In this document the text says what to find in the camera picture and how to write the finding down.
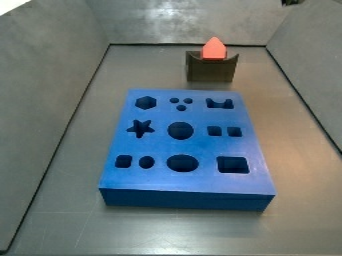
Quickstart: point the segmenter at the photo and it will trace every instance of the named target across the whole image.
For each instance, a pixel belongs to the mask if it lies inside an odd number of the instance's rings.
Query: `blue foam block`
[[[129,90],[98,189],[106,205],[264,210],[275,188],[240,95]]]

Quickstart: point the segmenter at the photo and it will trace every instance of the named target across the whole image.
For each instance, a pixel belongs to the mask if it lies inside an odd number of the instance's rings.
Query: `red object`
[[[223,60],[227,56],[224,44],[216,37],[212,37],[201,48],[203,60]]]

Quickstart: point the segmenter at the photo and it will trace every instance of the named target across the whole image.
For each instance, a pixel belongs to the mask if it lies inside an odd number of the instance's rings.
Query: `dark gray holder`
[[[239,54],[223,60],[203,60],[199,51],[185,52],[187,81],[231,82]]]

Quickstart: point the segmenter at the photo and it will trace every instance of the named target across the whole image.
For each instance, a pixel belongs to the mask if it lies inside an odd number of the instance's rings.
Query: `gray wall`
[[[265,45],[292,7],[280,0],[86,0],[113,44]]]
[[[305,0],[267,44],[292,86],[342,151],[342,5]]]
[[[32,200],[108,42],[82,0],[0,17],[0,252]]]

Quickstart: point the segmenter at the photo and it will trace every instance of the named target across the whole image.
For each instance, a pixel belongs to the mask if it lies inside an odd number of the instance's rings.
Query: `rectangular hole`
[[[227,132],[229,137],[241,137],[241,132],[239,127],[228,127]]]
[[[244,157],[219,156],[216,161],[220,173],[249,173],[249,168]]]
[[[132,156],[118,155],[116,157],[114,167],[116,168],[128,168],[128,167],[130,167],[130,163],[132,163]]]
[[[207,131],[209,136],[221,136],[221,129],[219,126],[208,126]]]

